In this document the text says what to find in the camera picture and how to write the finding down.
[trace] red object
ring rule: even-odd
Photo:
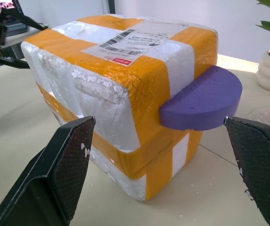
[[[123,65],[130,65],[130,63],[132,63],[132,61],[130,61],[130,60],[125,60],[125,59],[121,59],[121,58],[114,58],[113,61],[117,62],[117,63],[121,63]]]

